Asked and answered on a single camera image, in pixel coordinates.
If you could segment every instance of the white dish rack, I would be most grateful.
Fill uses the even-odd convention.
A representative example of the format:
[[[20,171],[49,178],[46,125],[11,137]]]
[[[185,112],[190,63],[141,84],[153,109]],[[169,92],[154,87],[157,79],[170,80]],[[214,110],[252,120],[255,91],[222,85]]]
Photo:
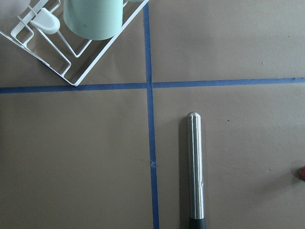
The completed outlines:
[[[42,61],[70,85],[78,86],[148,1],[124,1],[123,26],[115,36],[104,41],[86,40],[72,33],[63,22],[60,0],[32,0],[23,14],[0,24],[0,34]],[[61,32],[47,35],[31,25],[30,21],[42,8],[61,21]]]

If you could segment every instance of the rounded metal tip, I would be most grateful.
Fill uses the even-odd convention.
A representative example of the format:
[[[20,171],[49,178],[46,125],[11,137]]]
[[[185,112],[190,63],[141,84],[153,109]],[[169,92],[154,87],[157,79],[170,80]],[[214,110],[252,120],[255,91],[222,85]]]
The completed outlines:
[[[198,119],[201,118],[200,114],[198,114],[196,111],[192,111],[187,115],[187,118],[191,118],[191,119]]]

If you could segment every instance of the black handle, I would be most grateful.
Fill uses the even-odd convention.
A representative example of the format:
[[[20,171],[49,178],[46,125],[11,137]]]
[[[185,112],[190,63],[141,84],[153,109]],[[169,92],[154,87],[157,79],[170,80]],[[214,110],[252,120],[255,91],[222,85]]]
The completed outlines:
[[[205,219],[190,218],[189,229],[206,229]]]

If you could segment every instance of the table surface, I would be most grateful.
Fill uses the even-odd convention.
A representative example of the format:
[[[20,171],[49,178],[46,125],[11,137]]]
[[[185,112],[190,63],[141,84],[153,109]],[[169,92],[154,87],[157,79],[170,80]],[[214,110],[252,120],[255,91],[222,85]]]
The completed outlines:
[[[0,37],[0,228],[187,228],[190,111],[207,227],[302,228],[304,7],[151,0],[78,87]]]

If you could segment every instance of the mint green mug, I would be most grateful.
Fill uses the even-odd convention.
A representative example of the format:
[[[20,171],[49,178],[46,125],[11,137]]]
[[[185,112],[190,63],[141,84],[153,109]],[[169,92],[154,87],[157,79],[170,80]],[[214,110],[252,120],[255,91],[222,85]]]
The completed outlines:
[[[63,18],[76,35],[105,40],[122,27],[123,0],[65,0]]]

